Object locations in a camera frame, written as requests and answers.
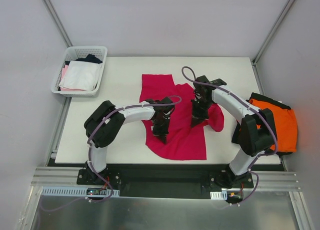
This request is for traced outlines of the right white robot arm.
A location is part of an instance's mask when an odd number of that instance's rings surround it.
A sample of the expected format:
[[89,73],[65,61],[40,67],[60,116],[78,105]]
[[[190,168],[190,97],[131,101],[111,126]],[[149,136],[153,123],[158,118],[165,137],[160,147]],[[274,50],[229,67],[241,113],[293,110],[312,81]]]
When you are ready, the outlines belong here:
[[219,187],[235,188],[249,174],[258,157],[267,154],[276,144],[274,115],[270,109],[255,107],[234,94],[222,79],[209,81],[203,75],[197,77],[193,85],[192,127],[208,120],[208,110],[213,104],[222,106],[240,124],[237,138],[240,149],[225,170],[214,177],[214,183]]

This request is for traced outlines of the magenta t shirt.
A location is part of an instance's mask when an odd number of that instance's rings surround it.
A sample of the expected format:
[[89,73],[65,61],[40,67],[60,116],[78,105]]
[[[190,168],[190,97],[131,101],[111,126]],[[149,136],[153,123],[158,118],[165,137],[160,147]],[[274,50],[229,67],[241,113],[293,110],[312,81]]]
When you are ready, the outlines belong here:
[[185,84],[175,84],[171,75],[143,74],[141,77],[140,101],[162,100],[177,95],[182,98],[170,117],[166,144],[152,133],[152,122],[143,121],[146,129],[145,144],[158,156],[169,160],[206,160],[207,148],[204,126],[209,125],[215,132],[224,128],[225,118],[221,108],[214,104],[208,110],[208,120],[191,127],[193,88]]

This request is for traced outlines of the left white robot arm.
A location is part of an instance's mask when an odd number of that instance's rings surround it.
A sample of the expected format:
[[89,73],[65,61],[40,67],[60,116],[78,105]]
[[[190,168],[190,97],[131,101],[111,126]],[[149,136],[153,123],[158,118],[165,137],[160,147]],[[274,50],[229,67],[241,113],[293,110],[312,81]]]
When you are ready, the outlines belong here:
[[160,101],[149,99],[136,105],[119,108],[110,101],[104,101],[84,123],[89,145],[88,160],[85,163],[88,178],[96,185],[105,181],[107,147],[115,140],[125,124],[151,121],[151,134],[166,144],[170,117],[175,105],[169,97]]

